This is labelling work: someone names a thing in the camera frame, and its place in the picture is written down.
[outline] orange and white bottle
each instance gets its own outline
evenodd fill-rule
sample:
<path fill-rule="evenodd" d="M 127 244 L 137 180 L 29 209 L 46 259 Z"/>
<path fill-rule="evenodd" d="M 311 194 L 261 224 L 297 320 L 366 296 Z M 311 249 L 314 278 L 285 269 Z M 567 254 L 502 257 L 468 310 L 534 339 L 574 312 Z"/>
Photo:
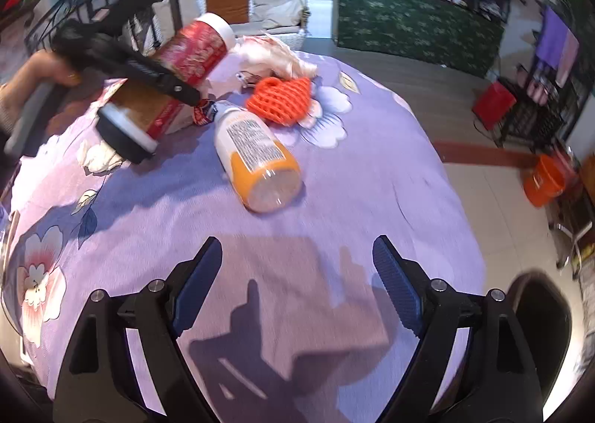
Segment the orange and white bottle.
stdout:
<path fill-rule="evenodd" d="M 215 103 L 215 149 L 242 203 L 264 213 L 299 193 L 298 163 L 254 113 L 227 101 Z"/>

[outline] blue leaf print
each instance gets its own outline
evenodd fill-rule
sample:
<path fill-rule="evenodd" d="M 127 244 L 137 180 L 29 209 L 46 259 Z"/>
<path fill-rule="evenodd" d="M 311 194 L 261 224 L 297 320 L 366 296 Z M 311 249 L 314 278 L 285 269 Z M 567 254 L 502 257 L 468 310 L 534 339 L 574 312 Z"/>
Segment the blue leaf print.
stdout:
<path fill-rule="evenodd" d="M 92 208 L 89 208 L 80 221 L 80 228 L 78 229 L 78 247 L 81 248 L 85 240 L 95 233 L 97 228 L 97 217 Z"/>

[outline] orange foam net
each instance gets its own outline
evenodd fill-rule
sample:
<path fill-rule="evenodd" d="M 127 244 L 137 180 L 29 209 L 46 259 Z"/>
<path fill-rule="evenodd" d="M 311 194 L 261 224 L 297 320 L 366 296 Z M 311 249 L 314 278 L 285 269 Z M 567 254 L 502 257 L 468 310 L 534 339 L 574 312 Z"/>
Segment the orange foam net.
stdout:
<path fill-rule="evenodd" d="M 290 81 L 267 77 L 256 85 L 246 107 L 263 119 L 291 126 L 308 114 L 310 98 L 307 77 Z"/>

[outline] orange bucket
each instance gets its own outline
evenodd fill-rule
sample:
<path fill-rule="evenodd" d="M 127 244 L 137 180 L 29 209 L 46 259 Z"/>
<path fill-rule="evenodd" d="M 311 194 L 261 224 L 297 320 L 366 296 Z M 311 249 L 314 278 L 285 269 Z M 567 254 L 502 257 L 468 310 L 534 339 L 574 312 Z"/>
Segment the orange bucket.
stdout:
<path fill-rule="evenodd" d="M 554 159 L 547 155 L 539 155 L 537 166 L 522 185 L 533 206 L 541 207 L 562 194 L 565 183 L 564 175 Z"/>

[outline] gray wood floor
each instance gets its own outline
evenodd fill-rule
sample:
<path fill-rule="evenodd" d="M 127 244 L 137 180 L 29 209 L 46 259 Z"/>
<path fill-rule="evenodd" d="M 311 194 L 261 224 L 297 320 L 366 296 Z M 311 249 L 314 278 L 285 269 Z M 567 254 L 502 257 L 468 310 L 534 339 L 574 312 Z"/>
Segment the gray wood floor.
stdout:
<path fill-rule="evenodd" d="M 400 95 L 432 141 L 495 146 L 473 126 L 471 107 L 490 85 L 485 79 L 415 59 L 338 48 L 331 39 L 307 38 L 302 50 L 345 62 Z"/>

